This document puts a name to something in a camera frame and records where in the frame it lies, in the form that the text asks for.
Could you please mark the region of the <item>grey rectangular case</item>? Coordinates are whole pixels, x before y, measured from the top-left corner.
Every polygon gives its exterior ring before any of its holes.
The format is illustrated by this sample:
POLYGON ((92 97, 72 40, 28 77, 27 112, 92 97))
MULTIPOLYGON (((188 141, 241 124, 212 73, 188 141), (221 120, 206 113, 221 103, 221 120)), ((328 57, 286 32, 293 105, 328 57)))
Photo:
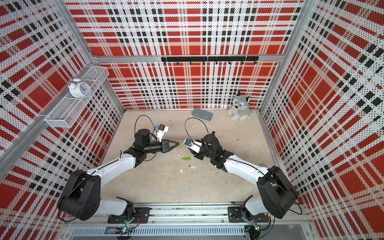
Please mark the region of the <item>grey rectangular case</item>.
POLYGON ((195 118, 199 118, 199 119, 203 119, 203 120, 207 120, 207 121, 211 121, 213 118, 212 113, 207 112, 207 111, 202 110, 202 109, 197 109, 197 108, 193 109, 192 116, 195 118))

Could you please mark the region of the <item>white alarm clock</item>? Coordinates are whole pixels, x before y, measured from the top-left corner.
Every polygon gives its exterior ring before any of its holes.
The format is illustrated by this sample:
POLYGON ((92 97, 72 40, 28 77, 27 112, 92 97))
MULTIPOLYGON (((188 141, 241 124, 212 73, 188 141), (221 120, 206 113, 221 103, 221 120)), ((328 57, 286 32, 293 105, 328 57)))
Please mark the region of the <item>white alarm clock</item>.
POLYGON ((76 99, 82 99, 91 95, 91 87, 80 78, 75 78, 68 85, 69 93, 76 99))

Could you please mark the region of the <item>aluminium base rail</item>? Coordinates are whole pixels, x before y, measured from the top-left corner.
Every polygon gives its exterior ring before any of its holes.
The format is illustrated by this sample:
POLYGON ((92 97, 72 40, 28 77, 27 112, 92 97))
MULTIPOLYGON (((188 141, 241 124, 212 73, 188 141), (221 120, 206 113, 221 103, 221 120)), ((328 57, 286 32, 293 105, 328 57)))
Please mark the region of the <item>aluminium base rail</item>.
POLYGON ((230 223, 228 207, 239 203, 187 203, 187 204, 138 204, 135 208, 151 208, 146 224, 108 224, 108 216, 95 216, 87 221, 74 220, 65 224, 61 240, 94 239, 112 240, 138 237, 197 237, 239 236, 248 238, 254 224, 261 227, 260 238, 315 240, 314 227, 305 208, 302 215, 294 207, 283 219, 269 216, 268 223, 230 223))

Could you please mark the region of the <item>grey husky plush toy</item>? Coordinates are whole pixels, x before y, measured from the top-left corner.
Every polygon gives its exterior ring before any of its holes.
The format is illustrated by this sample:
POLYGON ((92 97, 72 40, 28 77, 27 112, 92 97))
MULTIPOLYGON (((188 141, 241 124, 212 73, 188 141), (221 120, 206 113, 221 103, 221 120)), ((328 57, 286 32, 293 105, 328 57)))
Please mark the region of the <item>grey husky plush toy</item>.
POLYGON ((228 110, 228 115, 233 122, 245 121, 251 119, 251 113, 253 112, 250 109, 251 97, 242 95, 239 90, 235 97, 232 100, 232 106, 228 110))

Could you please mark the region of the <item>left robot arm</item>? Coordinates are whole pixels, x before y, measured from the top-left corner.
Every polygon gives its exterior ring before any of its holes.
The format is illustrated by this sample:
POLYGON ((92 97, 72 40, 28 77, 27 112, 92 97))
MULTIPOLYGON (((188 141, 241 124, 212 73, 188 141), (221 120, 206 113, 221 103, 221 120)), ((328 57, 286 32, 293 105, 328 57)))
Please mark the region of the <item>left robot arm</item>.
POLYGON ((88 171, 72 172, 57 203, 59 213, 66 213, 81 221, 94 215, 108 215, 124 221, 136 217, 133 202, 120 197, 103 199, 101 190, 114 178, 138 167, 148 154, 164 154, 180 146, 179 142, 162 138, 152 142, 152 136, 150 130, 140 129, 135 133, 133 145, 117 159, 88 171))

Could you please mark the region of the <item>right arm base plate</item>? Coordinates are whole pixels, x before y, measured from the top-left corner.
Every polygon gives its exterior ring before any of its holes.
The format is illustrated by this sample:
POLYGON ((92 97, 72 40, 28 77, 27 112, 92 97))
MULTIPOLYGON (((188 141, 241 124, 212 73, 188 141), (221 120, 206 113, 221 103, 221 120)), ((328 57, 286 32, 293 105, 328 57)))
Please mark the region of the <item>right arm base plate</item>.
POLYGON ((230 223, 268 223, 268 214, 252 215, 245 207, 228 207, 228 217, 230 223))

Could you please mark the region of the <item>black hook rail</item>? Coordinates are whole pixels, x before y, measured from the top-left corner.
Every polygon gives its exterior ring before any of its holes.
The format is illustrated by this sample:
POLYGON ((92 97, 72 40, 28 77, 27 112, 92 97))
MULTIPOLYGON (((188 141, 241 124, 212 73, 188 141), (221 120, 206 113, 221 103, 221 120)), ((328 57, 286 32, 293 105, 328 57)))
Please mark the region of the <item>black hook rail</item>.
POLYGON ((161 57, 163 63, 194 62, 257 62, 259 56, 204 56, 204 57, 161 57))

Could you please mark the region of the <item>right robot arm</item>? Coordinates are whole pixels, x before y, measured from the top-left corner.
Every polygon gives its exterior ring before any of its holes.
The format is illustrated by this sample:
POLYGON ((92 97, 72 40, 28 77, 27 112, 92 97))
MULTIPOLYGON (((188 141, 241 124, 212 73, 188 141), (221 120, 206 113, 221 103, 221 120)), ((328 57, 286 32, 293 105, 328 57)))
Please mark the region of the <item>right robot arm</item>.
POLYGON ((271 214, 282 219, 292 205, 297 203, 298 193, 280 168, 261 167, 242 160, 223 149, 215 132, 201 140, 185 139, 184 145, 195 158, 208 158, 217 169, 237 175, 258 188, 260 197, 249 196, 241 204, 236 218, 250 222, 255 221, 259 215, 271 214))

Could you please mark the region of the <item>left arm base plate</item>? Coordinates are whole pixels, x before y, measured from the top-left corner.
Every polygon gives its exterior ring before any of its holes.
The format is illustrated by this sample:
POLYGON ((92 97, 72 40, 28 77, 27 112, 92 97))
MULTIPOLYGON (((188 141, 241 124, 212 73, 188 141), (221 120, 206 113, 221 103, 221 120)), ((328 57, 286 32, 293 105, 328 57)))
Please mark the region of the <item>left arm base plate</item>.
POLYGON ((146 224, 149 219, 151 208, 130 208, 122 215, 110 215, 108 224, 146 224))

